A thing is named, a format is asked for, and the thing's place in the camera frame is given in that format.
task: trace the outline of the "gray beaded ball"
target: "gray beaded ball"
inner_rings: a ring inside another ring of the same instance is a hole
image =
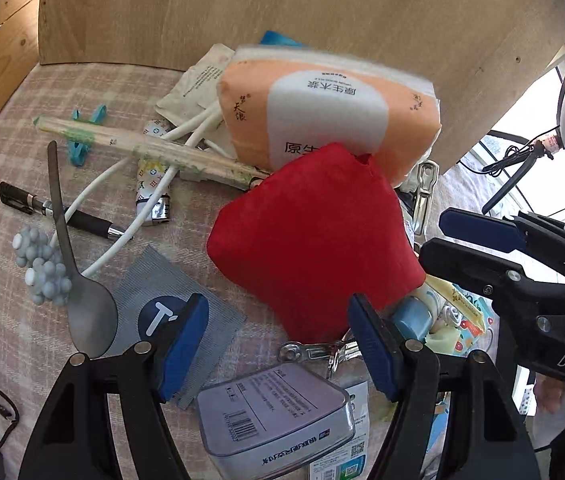
[[[67,303],[71,291],[71,280],[62,262],[58,248],[49,245],[49,237],[37,227],[25,226],[14,236],[12,243],[16,252],[16,265],[27,268],[24,282],[36,305],[53,301],[54,305]]]

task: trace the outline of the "pen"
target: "pen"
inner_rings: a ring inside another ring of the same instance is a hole
[[[37,195],[6,182],[0,183],[0,201],[28,215],[35,211],[53,219],[51,200],[40,199]],[[117,240],[124,233],[123,229],[115,226],[112,222],[83,213],[80,210],[73,213],[67,224],[108,240]]]

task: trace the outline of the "silver bolt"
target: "silver bolt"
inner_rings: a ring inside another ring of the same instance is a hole
[[[471,357],[474,359],[474,361],[480,364],[486,363],[487,359],[489,358],[489,356],[482,350],[474,350],[471,353]]]
[[[69,358],[69,364],[72,366],[80,366],[85,362],[85,354],[73,354]]]
[[[551,323],[549,322],[549,319],[544,316],[540,316],[536,320],[536,325],[538,325],[538,328],[540,328],[543,332],[549,332],[549,330],[551,330]]]
[[[133,351],[136,352],[136,354],[146,354],[150,350],[151,350],[151,343],[149,341],[138,341],[133,346]]]
[[[418,339],[407,339],[405,348],[410,352],[419,352],[423,349],[423,344]]]
[[[507,277],[513,282],[519,282],[521,280],[520,273],[516,272],[515,270],[508,270]]]

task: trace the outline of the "red cloth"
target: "red cloth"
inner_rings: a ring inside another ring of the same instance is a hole
[[[352,294],[365,293],[380,310],[425,280],[383,172],[373,157],[357,159],[337,143],[224,206],[207,252],[306,344],[345,334]]]

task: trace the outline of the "plaid tablecloth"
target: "plaid tablecloth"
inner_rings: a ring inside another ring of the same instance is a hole
[[[75,108],[89,116],[99,104],[106,104],[108,115],[104,124],[142,131],[146,121],[156,117],[153,110],[156,101],[171,90],[179,77],[179,72],[138,66],[37,66],[0,113],[0,181],[50,196],[46,159],[50,138],[35,131],[32,125],[35,116],[47,114],[70,118]],[[83,168],[75,168],[67,162],[63,143],[59,149],[60,180],[66,203],[101,171],[120,159],[115,152],[95,149],[88,154]],[[432,222],[435,223],[438,213],[450,205],[478,210],[494,190],[486,182],[453,168],[439,181],[438,188],[442,191],[434,203]],[[89,197],[82,209],[126,226],[135,216],[135,183],[136,165],[130,164]],[[459,189],[466,189],[467,193],[460,194]],[[287,340],[272,311],[226,280],[206,254],[205,243],[219,209],[239,193],[221,184],[176,179],[171,186],[171,222],[141,229],[98,275],[101,283],[114,288],[123,271],[151,242],[193,279],[242,311],[247,321],[210,382],[227,380],[273,364],[278,346]],[[45,231],[51,231],[53,227],[51,219],[27,217],[0,202],[0,388],[12,397],[21,413],[21,423],[2,449],[9,479],[18,476],[40,409],[67,358],[75,352],[65,311],[50,304],[35,306],[25,291],[24,272],[15,265],[11,241],[27,223],[36,224]],[[438,234],[433,227],[432,234]],[[75,230],[70,230],[70,236],[80,269],[85,269],[110,245],[106,240]],[[343,365],[339,374],[344,386],[354,383],[355,378],[367,377],[361,360]],[[110,406],[120,467],[125,478],[136,478],[116,397],[110,397]],[[167,405],[164,412],[192,478],[219,478],[202,447],[193,407],[184,412]],[[373,462],[387,431],[390,412],[389,404],[370,383],[370,462]],[[6,425],[0,417],[0,435]],[[305,470],[301,469],[285,478],[302,479],[305,475]]]

